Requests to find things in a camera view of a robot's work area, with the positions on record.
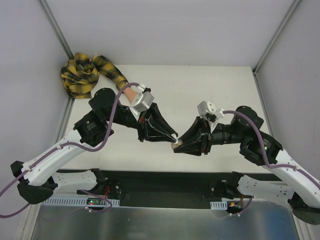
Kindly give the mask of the clear nail polish bottle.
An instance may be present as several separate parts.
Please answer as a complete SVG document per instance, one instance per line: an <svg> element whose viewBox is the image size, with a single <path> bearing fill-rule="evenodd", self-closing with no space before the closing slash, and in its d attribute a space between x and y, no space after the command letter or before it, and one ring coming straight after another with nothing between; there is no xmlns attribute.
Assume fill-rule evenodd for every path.
<svg viewBox="0 0 320 240"><path fill-rule="evenodd" d="M172 150L177 149L178 147L180 147L183 143L181 141L178 141L176 143L171 143L171 148Z"/></svg>

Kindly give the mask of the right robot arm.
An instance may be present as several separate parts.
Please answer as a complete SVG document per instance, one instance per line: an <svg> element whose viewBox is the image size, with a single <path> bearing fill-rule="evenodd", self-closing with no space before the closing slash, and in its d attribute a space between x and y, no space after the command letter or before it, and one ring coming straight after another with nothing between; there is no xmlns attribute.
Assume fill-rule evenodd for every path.
<svg viewBox="0 0 320 240"><path fill-rule="evenodd" d="M320 181L300 166L271 135L260 130L264 120L249 106L236 110L216 109L210 102L198 105L192 126L171 145L174 153L207 155L212 146L239 144L246 160L268 170L283 184L254 179L232 172L230 177L211 187L222 198L238 195L257 197L289 210L299 220L320 223Z"/></svg>

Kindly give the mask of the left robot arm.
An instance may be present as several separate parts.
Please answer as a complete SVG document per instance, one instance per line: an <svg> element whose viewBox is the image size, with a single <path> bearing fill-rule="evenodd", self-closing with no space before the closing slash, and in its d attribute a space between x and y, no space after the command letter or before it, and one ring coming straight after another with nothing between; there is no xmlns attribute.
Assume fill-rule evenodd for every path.
<svg viewBox="0 0 320 240"><path fill-rule="evenodd" d="M129 106L121 104L119 98L111 88L98 90L89 100L91 111L65 137L38 157L11 164L24 200L35 205L54 194L102 194L107 181L100 169L73 173L61 173L59 169L84 152L99 151L114 133L108 128L110 124L136 129L140 142L177 142L178 133L161 115L149 88L139 92Z"/></svg>

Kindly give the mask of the mannequin hand with painted nails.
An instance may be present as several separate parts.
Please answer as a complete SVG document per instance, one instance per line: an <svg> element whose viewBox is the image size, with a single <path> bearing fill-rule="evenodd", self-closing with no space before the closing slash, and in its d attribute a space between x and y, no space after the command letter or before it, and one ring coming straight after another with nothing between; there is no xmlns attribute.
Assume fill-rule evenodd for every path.
<svg viewBox="0 0 320 240"><path fill-rule="evenodd" d="M130 104L136 105L140 100L140 94L133 90L131 87L127 87L123 91L124 95L126 96L127 100Z"/></svg>

